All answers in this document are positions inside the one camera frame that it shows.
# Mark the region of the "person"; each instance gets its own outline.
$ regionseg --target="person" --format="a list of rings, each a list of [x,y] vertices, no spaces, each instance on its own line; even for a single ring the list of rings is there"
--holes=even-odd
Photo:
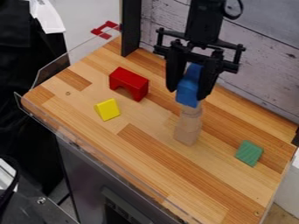
[[[63,178],[55,135],[19,109],[14,92],[28,92],[38,70],[65,52],[63,34],[46,35],[29,2],[1,1],[0,154],[15,158],[44,193]]]

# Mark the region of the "stacked blocks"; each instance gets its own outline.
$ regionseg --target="stacked blocks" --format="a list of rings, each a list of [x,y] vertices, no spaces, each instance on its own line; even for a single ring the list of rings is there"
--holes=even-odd
[[[175,128],[174,138],[186,145],[193,145],[201,131],[201,103],[198,103],[198,81],[202,66],[190,64],[183,79],[177,85],[177,102],[183,104]]]
[[[112,90],[116,90],[118,87],[127,89],[137,102],[149,92],[149,80],[122,67],[116,68],[110,74],[109,83]]]
[[[247,165],[254,167],[263,152],[264,150],[261,147],[245,140],[239,147],[235,157]]]

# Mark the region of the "yellow triangular block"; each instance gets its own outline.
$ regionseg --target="yellow triangular block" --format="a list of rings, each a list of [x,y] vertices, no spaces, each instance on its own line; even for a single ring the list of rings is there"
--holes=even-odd
[[[104,122],[121,114],[120,110],[118,109],[116,100],[113,98],[95,104],[94,109]]]

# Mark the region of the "red arch block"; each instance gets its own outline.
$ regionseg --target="red arch block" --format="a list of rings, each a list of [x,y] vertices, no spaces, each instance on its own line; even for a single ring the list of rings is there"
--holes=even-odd
[[[112,90],[116,90],[118,87],[127,89],[137,102],[149,92],[148,79],[122,67],[116,68],[116,70],[110,74],[109,86]]]

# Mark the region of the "wood grain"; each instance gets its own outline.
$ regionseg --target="wood grain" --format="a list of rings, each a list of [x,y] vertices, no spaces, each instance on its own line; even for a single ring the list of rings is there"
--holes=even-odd
[[[56,77],[79,91],[82,91],[84,88],[92,84],[90,81],[82,78],[69,69],[65,69],[64,73],[58,73]]]
[[[37,116],[51,117],[52,129],[68,133],[70,141],[185,221],[259,223],[296,149],[290,144],[296,125],[216,87],[203,105],[203,131],[187,147],[172,137],[180,106],[164,86],[164,61],[143,49],[123,58],[119,50],[116,39],[34,88],[22,103]],[[117,67],[149,79],[146,98],[135,102],[109,89],[108,75]],[[109,98],[122,114],[103,122],[94,104]],[[265,150],[254,168],[234,157],[242,140]]]

